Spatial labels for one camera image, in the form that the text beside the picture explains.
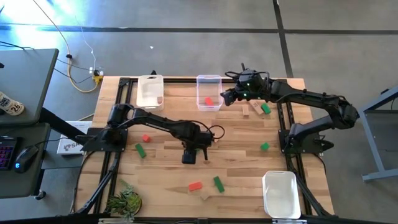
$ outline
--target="red object in container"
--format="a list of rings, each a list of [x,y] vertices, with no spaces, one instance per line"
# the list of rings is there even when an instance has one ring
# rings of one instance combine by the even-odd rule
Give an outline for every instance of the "red object in container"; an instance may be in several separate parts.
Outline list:
[[[207,106],[214,106],[213,100],[211,100],[210,97],[206,97],[205,98],[205,103],[206,103]]]

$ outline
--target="green block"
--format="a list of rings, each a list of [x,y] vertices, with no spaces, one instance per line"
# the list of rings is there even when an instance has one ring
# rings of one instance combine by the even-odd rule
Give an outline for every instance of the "green block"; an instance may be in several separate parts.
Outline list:
[[[268,142],[261,145],[261,150],[266,151],[269,148]]]
[[[219,191],[220,193],[223,193],[223,192],[225,191],[225,189],[224,189],[224,186],[223,186],[223,184],[221,183],[221,180],[220,180],[220,178],[219,178],[218,176],[216,176],[216,177],[214,178],[214,182],[216,183],[216,186],[217,186],[217,188],[218,188],[218,191]]]
[[[141,156],[141,158],[144,158],[147,156],[147,154],[145,153],[144,149],[142,148],[142,146],[140,144],[136,144],[136,149],[139,153],[139,156]]]
[[[271,113],[271,110],[269,109],[269,107],[268,107],[268,105],[267,105],[266,103],[263,103],[263,104],[261,105],[261,108],[262,108],[262,110],[263,110],[266,114]]]

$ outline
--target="clear plastic container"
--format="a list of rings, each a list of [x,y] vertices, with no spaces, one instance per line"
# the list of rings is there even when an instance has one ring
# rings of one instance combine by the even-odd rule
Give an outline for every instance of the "clear plastic container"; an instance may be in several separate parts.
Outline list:
[[[262,177],[264,210],[272,218],[300,218],[296,176],[289,171],[268,171]]]
[[[223,104],[221,76],[197,76],[197,106],[200,111],[218,111]]]

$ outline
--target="computer mouse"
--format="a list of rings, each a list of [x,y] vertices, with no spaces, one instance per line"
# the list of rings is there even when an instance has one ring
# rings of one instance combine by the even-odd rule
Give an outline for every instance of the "computer mouse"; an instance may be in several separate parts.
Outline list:
[[[15,172],[20,174],[26,172],[29,169],[30,165],[32,165],[33,161],[35,160],[38,152],[39,149],[36,146],[29,146],[23,149],[17,156],[17,159],[15,160],[14,164]]]

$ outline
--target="gray concrete floor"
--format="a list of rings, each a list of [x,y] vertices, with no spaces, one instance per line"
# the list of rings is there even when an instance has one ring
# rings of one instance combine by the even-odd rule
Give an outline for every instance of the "gray concrete floor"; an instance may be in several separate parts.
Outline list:
[[[76,14],[84,26],[93,27],[277,28],[271,0],[49,1],[55,2],[54,7],[38,2],[58,25],[65,26],[77,25]],[[19,3],[8,1],[0,22],[50,24],[35,5]],[[398,29],[397,1],[279,0],[279,4],[286,29]],[[81,33],[64,35],[75,65],[92,67]],[[85,36],[95,50],[97,67],[106,75],[145,75],[153,69],[163,75],[222,74],[239,70],[244,62],[250,68],[268,70],[272,77],[286,77],[278,34],[87,32]],[[345,95],[360,108],[384,89],[398,85],[398,35],[289,34],[286,39],[294,77],[304,78],[309,90]],[[65,60],[65,44],[57,32],[23,26],[0,30],[0,40],[56,47],[59,58]],[[56,67],[66,72],[64,64]],[[76,80],[88,76],[75,68],[72,74]],[[93,84],[80,86],[89,89]],[[76,120],[94,112],[97,97],[98,90],[82,94],[54,72],[45,107],[63,119]],[[324,112],[313,110],[313,115],[318,118]],[[398,177],[367,184],[361,179],[362,174],[376,171],[361,121],[353,129],[325,134],[335,143],[324,159],[336,214],[398,223]],[[389,157],[398,161],[397,153]],[[42,184],[47,197],[39,202],[30,197],[0,200],[0,220],[67,214],[76,175],[77,169],[47,170]],[[14,206],[22,212],[12,212]]]

